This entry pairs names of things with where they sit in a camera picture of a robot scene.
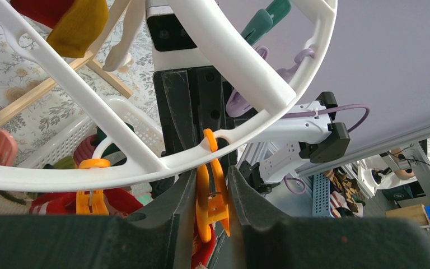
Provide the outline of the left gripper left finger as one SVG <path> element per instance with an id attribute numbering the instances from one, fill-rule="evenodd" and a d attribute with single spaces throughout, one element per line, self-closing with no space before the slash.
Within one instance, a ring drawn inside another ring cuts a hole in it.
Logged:
<path id="1" fill-rule="evenodd" d="M 195 176 L 124 219 L 1 215 L 0 268 L 190 268 Z"/>

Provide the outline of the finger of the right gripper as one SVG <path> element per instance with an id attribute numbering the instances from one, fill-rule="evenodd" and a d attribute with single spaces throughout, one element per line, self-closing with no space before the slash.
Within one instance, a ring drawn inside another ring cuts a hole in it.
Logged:
<path id="1" fill-rule="evenodd" d="M 198 133 L 194 125 L 189 76 L 186 70 L 161 74 L 168 108 L 165 143 L 168 149 L 190 149 L 197 145 Z"/>

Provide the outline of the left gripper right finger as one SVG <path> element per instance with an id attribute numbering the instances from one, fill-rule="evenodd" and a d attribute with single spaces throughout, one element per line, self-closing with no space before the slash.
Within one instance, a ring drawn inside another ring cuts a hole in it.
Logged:
<path id="1" fill-rule="evenodd" d="M 227 179 L 234 268 L 430 268 L 430 240 L 412 221 L 293 217 L 235 166 Z"/>

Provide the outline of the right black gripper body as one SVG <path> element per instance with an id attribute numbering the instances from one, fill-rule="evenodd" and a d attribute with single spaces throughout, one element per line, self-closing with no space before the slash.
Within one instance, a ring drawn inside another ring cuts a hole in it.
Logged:
<path id="1" fill-rule="evenodd" d="M 153 74 L 168 166 L 187 170 L 210 153 L 204 129 L 233 129 L 225 105 L 233 87 L 213 66 L 156 71 Z"/>

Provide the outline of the lilac clothespin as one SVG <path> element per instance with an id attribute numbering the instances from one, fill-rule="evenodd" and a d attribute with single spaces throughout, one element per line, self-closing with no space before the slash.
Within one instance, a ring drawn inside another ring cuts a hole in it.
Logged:
<path id="1" fill-rule="evenodd" d="M 295 56 L 294 65 L 292 67 L 276 70 L 277 75 L 279 75 L 285 82 L 290 82 L 305 58 L 315 58 L 315 50 L 313 46 L 301 50 Z M 234 89 L 232 91 L 225 106 L 225 111 L 228 116 L 238 118 L 253 108 L 253 103 L 251 102 L 252 96 L 257 94 L 257 88 L 259 87 L 255 86 L 253 82 L 250 82 L 249 86 L 250 89 L 246 88 L 242 91 Z"/>

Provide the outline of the red striped santa sock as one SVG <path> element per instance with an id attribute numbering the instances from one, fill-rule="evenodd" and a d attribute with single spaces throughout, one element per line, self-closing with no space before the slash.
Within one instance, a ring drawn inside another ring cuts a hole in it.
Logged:
<path id="1" fill-rule="evenodd" d="M 122 188 L 92 192 L 44 193 L 35 199 L 33 215 L 116 215 L 127 217 L 143 205 Z"/>

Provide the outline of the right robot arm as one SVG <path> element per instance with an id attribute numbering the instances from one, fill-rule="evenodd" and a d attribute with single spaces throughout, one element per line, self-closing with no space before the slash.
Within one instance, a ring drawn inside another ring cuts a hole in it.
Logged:
<path id="1" fill-rule="evenodd" d="M 239 118 L 226 113 L 232 86 L 212 66 L 157 71 L 153 82 L 166 155 L 199 145 L 207 128 L 234 129 L 256 115 L 254 109 Z M 350 137 L 345 124 L 335 121 L 337 107 L 333 93 L 323 92 L 253 138 L 253 143 L 279 141 L 285 147 L 267 160 L 243 161 L 240 170 L 248 184 L 267 194 L 305 163 L 342 157 Z"/>

